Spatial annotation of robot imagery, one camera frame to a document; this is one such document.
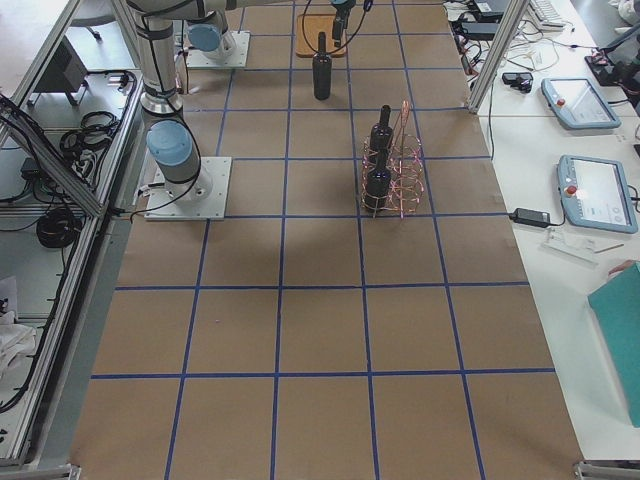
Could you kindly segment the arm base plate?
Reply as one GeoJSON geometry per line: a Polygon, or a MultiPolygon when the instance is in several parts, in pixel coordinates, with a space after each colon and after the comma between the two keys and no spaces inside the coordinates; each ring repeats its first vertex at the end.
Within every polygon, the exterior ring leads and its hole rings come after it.
{"type": "Polygon", "coordinates": [[[218,49],[203,52],[189,49],[187,66],[199,70],[244,69],[248,59],[249,31],[228,31],[218,49]]]}
{"type": "Polygon", "coordinates": [[[153,182],[161,186],[151,189],[144,217],[155,221],[223,220],[231,170],[231,157],[203,157],[192,186],[166,183],[157,167],[153,182]]]}

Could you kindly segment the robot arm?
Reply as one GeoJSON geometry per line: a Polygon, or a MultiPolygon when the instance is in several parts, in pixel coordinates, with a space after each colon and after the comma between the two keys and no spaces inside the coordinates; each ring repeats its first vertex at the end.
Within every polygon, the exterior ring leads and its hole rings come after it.
{"type": "Polygon", "coordinates": [[[184,120],[177,91],[176,20],[188,26],[190,43],[203,52],[221,50],[230,39],[225,13],[235,1],[129,1],[135,24],[144,91],[140,97],[146,146],[168,196],[187,202],[209,195],[211,176],[202,170],[196,140],[184,120]]]}
{"type": "MultiPolygon", "coordinates": [[[[355,38],[348,34],[354,1],[332,1],[333,11],[312,14],[305,10],[296,18],[294,52],[299,58],[312,58],[320,50],[326,55],[343,57],[355,38]]],[[[247,64],[251,34],[228,26],[226,14],[213,11],[209,17],[184,24],[182,38],[186,64],[194,69],[241,69],[247,64]]]]}

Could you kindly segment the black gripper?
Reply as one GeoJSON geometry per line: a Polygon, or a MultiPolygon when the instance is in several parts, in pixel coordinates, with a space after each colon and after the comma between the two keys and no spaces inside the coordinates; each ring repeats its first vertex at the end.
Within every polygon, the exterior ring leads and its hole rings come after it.
{"type": "Polygon", "coordinates": [[[356,0],[331,0],[330,3],[335,10],[331,38],[334,43],[341,43],[343,34],[348,28],[350,13],[356,5],[356,0]]]}

